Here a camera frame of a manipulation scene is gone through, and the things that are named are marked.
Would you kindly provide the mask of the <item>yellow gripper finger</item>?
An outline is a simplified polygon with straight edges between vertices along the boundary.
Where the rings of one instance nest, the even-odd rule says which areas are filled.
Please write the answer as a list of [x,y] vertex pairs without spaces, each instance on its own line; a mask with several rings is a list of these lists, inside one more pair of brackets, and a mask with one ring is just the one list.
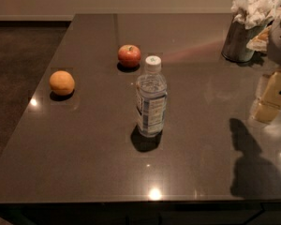
[[253,118],[270,124],[281,112],[281,71],[263,74],[256,90]]

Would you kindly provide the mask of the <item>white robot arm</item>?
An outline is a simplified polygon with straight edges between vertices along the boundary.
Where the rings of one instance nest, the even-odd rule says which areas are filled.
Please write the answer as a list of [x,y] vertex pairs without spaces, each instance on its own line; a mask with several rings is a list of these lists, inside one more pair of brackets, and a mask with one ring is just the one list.
[[267,54],[279,68],[260,77],[251,110],[251,117],[264,124],[270,124],[281,112],[281,20],[275,20],[270,29]]

